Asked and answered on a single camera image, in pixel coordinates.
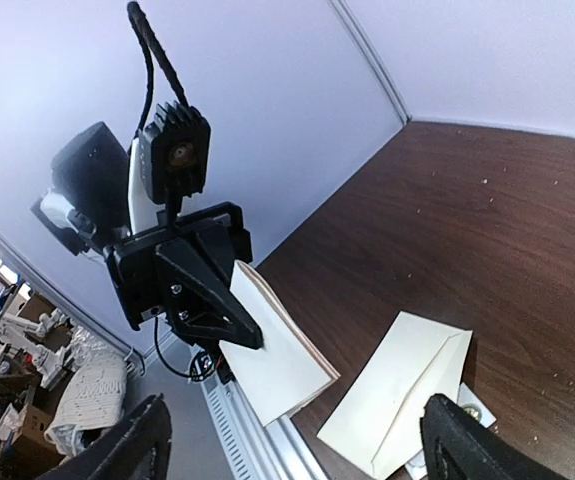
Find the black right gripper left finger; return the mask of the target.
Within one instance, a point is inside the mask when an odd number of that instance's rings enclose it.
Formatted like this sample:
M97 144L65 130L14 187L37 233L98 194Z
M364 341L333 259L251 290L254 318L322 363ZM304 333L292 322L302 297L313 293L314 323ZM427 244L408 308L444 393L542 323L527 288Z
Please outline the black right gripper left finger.
M151 395L80 455L43 474L43 480L164 480L171 454L171 415L161 394Z

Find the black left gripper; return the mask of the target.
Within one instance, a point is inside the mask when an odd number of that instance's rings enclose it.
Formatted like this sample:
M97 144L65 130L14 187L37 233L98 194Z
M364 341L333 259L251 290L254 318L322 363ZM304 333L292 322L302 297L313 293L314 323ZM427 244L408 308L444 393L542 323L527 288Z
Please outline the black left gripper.
M121 240L103 251L130 327L164 314L187 343L263 346L261 328L230 291L235 262L253 259L242 209L223 202Z

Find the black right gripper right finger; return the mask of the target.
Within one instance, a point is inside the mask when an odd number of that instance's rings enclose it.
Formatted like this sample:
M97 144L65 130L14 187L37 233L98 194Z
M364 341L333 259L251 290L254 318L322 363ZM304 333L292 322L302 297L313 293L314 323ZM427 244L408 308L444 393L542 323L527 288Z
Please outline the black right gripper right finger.
M505 443L443 394L429 398L420 420L420 431L430 479L562 478Z

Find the cream envelope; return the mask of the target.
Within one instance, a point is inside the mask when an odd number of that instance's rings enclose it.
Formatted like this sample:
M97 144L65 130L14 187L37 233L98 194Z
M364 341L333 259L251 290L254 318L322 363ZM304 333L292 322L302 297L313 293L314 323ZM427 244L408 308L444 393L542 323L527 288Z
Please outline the cream envelope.
M472 335L399 313L317 438L370 478L388 478L422 449L429 398L457 399Z

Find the lined stationery sheet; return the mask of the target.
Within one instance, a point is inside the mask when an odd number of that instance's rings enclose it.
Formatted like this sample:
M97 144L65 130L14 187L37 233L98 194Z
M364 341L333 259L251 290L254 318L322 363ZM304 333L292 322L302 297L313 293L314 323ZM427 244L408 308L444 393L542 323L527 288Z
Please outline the lined stationery sheet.
M230 291L260 327L263 346L222 341L220 349L263 426L297 413L340 378L250 265L235 262Z

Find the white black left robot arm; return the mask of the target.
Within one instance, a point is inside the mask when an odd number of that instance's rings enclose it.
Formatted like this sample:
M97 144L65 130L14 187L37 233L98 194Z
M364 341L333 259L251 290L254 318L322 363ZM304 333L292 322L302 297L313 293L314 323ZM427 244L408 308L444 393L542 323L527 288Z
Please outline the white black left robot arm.
M53 158L52 186L31 210L72 254L102 255L132 329L163 314L189 344L261 348L260 326L230 290L236 261L252 258L241 208L223 202L168 225L154 207L134 232L129 168L127 151L97 122Z

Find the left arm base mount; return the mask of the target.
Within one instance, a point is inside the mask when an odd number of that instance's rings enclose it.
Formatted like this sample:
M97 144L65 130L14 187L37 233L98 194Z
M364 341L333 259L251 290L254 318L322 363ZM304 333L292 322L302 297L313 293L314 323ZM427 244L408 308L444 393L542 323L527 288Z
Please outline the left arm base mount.
M161 318L156 316L153 327L154 351L157 359L168 372L186 380L189 384L205 384L208 380L214 379L222 385L227 385L235 380L233 372L219 349L210 349L197 343L187 343L173 331L169 331L165 338L162 338L162 324ZM189 355L184 368L176 366L166 357L166 352L176 343L184 347Z

